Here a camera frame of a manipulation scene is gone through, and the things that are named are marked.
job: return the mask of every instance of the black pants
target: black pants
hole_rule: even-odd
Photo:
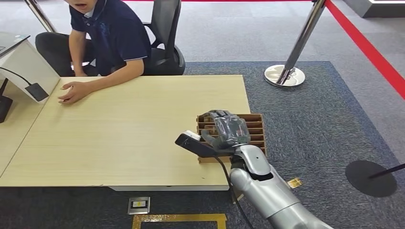
[[[59,76],[75,76],[71,67],[72,57],[69,51],[69,35],[43,32],[35,37],[38,52],[59,74]],[[92,62],[96,58],[91,40],[86,40],[85,56],[83,62]],[[97,69],[91,65],[83,67],[88,76],[97,76]]]

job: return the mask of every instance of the cardboard divider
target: cardboard divider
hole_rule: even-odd
[[[263,153],[267,156],[264,130],[263,130],[263,117],[261,114],[237,114],[238,117],[243,118],[246,121],[248,131],[250,133],[251,141],[250,144],[259,147]],[[213,137],[218,137],[218,132],[216,131],[215,123],[209,116],[203,117],[202,115],[197,117],[197,133],[201,135],[202,130],[208,130]],[[223,162],[230,162],[228,156],[219,157]],[[215,158],[198,158],[200,163],[215,163],[217,160]]]
[[[206,126],[211,126],[214,125],[215,123],[212,122],[207,122],[207,123],[198,123],[198,128],[199,129],[204,129]],[[263,123],[262,122],[246,122],[247,128],[263,128]]]

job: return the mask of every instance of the black cable wire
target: black cable wire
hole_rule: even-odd
[[[1,88],[0,88],[0,96],[2,96],[4,93],[4,90],[6,90],[8,81],[9,81],[9,79],[7,79],[7,78],[3,81],[3,84],[1,85]]]
[[[232,184],[231,184],[231,179],[229,178],[229,175],[228,175],[228,172],[226,171],[226,168],[225,168],[224,163],[223,163],[217,156],[214,156],[214,158],[219,162],[219,164],[221,164],[222,169],[224,170],[224,173],[225,173],[225,176],[226,176],[226,180],[228,181],[229,190],[231,191],[232,197],[235,199],[235,203],[236,203],[236,205],[238,206],[239,211],[240,211],[240,213],[242,214],[243,219],[246,221],[246,224],[249,226],[250,229],[255,229],[255,228],[253,227],[253,225],[250,223],[250,221],[249,221],[249,219],[247,218],[245,212],[243,211],[242,207],[241,207],[240,204],[239,204],[238,198],[237,198],[236,195],[235,195],[234,188],[232,187]]]
[[[0,69],[3,69],[3,70],[5,70],[5,71],[8,71],[8,72],[10,72],[10,73],[12,73],[12,74],[14,74],[14,75],[16,75],[16,76],[18,76],[18,77],[22,78],[22,79],[23,79],[25,82],[27,82],[27,83],[28,83],[28,85],[29,85],[29,86],[31,86],[31,85],[32,85],[30,82],[28,82],[28,80],[26,80],[24,77],[22,77],[22,76],[18,75],[17,73],[15,73],[15,72],[13,72],[13,71],[11,71],[11,70],[8,70],[7,68],[3,68],[3,67],[0,67]]]

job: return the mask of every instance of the navy polo shirt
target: navy polo shirt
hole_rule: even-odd
[[[98,0],[91,17],[70,7],[72,29],[87,32],[96,51],[100,75],[125,65],[125,61],[143,59],[147,65],[151,44],[144,25],[134,11],[121,0]]]

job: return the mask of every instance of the carpet floor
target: carpet floor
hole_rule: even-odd
[[[354,160],[398,165],[385,141],[330,62],[299,62],[305,83],[293,89],[267,84],[264,69],[279,62],[190,62],[185,74],[243,74],[252,112],[264,115],[269,162],[303,186],[293,192],[314,215],[336,229],[405,228],[405,172],[396,173],[397,192],[372,198],[345,178]],[[224,90],[231,90],[224,85]],[[248,228],[229,193],[115,192],[106,187],[0,188],[2,229],[130,229],[128,198],[151,197],[151,214],[224,213],[227,228]],[[267,221],[241,200],[257,229]],[[214,229],[213,222],[144,223],[143,229]]]

